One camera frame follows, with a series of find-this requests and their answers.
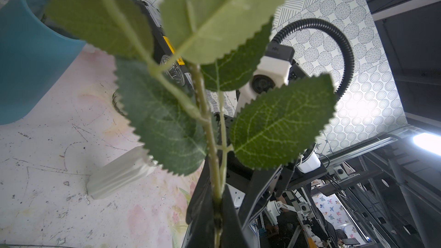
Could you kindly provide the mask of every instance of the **blue pot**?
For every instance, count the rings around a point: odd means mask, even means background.
[[[38,19],[47,2],[10,0],[0,8],[0,124],[25,117],[85,45]]]

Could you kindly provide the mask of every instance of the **artificial plant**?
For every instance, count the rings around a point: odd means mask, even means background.
[[[253,169],[296,161],[334,113],[331,78],[321,75],[262,94],[241,110],[226,134],[223,92],[250,80],[269,42],[271,17],[283,1],[164,0],[163,28],[176,51],[162,66],[152,58],[147,20],[131,0],[51,0],[46,13],[115,56],[118,92],[130,125],[164,169],[188,175],[208,155],[213,208],[220,209],[229,151]],[[190,70],[194,97],[164,75],[179,56]],[[206,88],[218,93],[221,146]],[[221,234],[222,228],[215,228],[215,247]]]

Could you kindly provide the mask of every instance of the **bright light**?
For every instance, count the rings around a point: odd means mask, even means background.
[[[389,184],[386,182],[386,180],[382,179],[383,184],[389,188]]]
[[[413,140],[414,143],[420,148],[424,148],[429,152],[433,152],[441,156],[441,136],[430,133],[422,133],[416,135]]]

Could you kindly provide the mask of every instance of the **light fixture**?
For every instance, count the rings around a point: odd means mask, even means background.
[[[441,156],[441,136],[422,133],[413,138],[414,143],[429,152],[433,152]]]
[[[386,187],[389,188],[389,184],[388,184],[388,182],[386,182],[386,180],[382,179],[382,182],[383,182],[383,184],[384,184]]]
[[[418,231],[410,224],[404,225],[403,228],[409,235],[418,233]]]

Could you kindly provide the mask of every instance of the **yellow sticker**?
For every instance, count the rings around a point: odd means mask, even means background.
[[[164,38],[165,42],[167,42],[168,47],[170,48],[170,50],[174,54],[175,53],[175,49],[173,48],[172,44],[168,40],[168,37],[166,37],[166,36],[162,36],[162,37]],[[184,65],[185,64],[181,57],[178,58],[178,64],[179,65]]]

